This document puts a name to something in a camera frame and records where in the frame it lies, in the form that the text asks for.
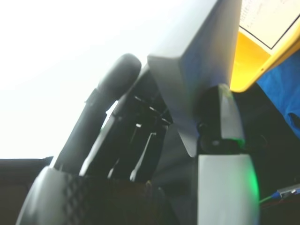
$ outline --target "robotic hand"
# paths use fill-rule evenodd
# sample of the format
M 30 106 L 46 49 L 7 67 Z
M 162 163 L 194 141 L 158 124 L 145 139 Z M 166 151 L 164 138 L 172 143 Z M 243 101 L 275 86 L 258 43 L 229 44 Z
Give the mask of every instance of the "robotic hand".
M 256 225 L 255 171 L 228 88 L 239 16 L 240 1 L 188 0 L 141 71 L 136 57 L 122 56 L 35 180 L 17 224 L 179 224 L 148 182 L 174 123 L 197 168 L 196 220 L 181 223 Z

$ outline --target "yellow container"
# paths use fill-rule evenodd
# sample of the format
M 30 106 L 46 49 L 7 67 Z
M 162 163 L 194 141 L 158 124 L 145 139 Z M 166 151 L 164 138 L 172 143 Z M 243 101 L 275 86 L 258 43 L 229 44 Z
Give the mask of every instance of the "yellow container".
M 299 23 L 293 29 L 289 38 L 272 55 L 239 32 L 230 89 L 235 92 L 245 91 L 261 75 L 282 63 L 298 49 L 300 49 Z

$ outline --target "white label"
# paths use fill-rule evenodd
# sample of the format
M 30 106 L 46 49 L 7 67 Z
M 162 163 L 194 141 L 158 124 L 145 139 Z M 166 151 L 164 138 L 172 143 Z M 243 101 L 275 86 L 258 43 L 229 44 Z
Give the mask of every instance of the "white label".
M 243 0 L 240 31 L 267 52 L 299 23 L 300 0 Z

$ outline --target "blue cloth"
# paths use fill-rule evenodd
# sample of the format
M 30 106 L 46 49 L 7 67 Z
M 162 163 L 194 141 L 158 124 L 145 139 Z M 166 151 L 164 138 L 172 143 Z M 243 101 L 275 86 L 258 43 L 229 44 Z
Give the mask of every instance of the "blue cloth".
M 300 138 L 300 127 L 295 124 L 295 118 L 292 119 L 292 113 L 300 118 L 300 50 L 263 75 L 257 83 Z

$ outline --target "green wire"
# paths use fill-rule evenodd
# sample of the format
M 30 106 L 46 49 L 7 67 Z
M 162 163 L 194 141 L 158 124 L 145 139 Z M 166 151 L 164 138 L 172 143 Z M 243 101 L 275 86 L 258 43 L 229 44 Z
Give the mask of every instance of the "green wire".
M 261 203 L 264 203 L 265 201 L 267 201 L 267 200 L 269 200 L 269 199 L 271 199 L 271 198 L 272 198 L 272 196 L 270 195 L 270 196 L 268 196 L 268 197 L 263 198 L 262 200 L 260 200 L 259 203 L 260 203 L 260 204 L 261 204 Z

